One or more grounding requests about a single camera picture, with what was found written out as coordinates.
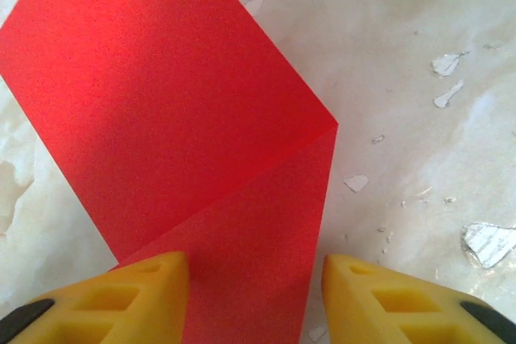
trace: yellow tool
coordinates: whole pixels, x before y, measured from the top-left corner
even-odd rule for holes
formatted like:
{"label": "yellow tool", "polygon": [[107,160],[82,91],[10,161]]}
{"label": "yellow tool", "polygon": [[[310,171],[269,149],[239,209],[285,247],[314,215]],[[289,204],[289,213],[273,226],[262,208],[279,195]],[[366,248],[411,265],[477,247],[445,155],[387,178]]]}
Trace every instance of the yellow tool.
{"label": "yellow tool", "polygon": [[485,302],[346,255],[328,255],[322,296],[332,344],[516,344]]}
{"label": "yellow tool", "polygon": [[43,294],[0,321],[0,344],[179,344],[188,301],[181,252]]}

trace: marble surface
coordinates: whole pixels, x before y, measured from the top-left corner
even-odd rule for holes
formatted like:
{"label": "marble surface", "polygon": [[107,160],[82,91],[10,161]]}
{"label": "marble surface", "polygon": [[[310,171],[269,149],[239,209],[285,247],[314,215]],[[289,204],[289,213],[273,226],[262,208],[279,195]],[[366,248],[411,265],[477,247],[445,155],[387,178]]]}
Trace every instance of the marble surface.
{"label": "marble surface", "polygon": [[[472,222],[516,225],[516,0],[240,1],[340,124],[302,343],[329,342],[327,253],[473,294],[516,320],[516,252],[488,270],[460,241]],[[0,22],[15,2],[0,0]],[[447,54],[451,74],[438,77],[431,63]],[[3,83],[0,124],[4,314],[114,258]]]}

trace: white marble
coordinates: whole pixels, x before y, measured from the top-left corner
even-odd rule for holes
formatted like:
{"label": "white marble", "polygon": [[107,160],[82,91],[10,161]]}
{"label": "white marble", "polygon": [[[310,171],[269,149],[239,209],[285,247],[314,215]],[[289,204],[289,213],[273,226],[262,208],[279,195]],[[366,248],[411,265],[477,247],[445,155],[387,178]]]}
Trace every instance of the white marble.
{"label": "white marble", "polygon": [[[516,252],[485,270],[460,245],[469,223],[516,224],[516,0],[240,1],[340,124],[302,343],[326,330],[330,252],[471,293],[516,320]],[[2,21],[14,3],[0,0]],[[432,61],[447,54],[458,64],[438,77]],[[0,236],[4,313],[114,261],[5,86],[0,109],[0,228],[15,214]],[[367,177],[357,192],[344,183],[353,176]]]}

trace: table surface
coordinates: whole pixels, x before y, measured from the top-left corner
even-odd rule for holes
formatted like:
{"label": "table surface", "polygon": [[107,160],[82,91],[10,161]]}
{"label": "table surface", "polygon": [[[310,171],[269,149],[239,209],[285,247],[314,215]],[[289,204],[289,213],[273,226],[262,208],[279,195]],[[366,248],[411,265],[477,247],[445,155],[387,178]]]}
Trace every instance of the table surface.
{"label": "table surface", "polygon": [[[240,1],[340,124],[302,343],[329,342],[328,253],[516,320],[516,253],[485,269],[461,244],[471,223],[516,225],[516,0]],[[3,315],[115,261],[3,81],[0,123]]]}

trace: red paper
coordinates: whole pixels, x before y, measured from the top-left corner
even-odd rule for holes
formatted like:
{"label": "red paper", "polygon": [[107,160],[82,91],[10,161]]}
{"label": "red paper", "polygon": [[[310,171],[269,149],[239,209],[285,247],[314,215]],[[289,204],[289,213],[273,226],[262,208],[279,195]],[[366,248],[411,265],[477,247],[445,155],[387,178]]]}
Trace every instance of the red paper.
{"label": "red paper", "polygon": [[189,253],[186,344],[298,342],[336,124],[237,0],[20,0],[0,72],[120,262]]}

